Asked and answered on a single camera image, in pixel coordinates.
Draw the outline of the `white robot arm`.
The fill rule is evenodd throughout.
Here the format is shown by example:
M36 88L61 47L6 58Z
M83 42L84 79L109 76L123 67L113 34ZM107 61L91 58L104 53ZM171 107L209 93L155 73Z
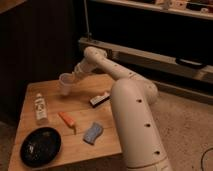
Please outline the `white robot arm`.
M156 85L109 60L105 50L88 46L74 75L81 80L96 68L115 80L110 104L127 171L173 171L150 110L158 97Z

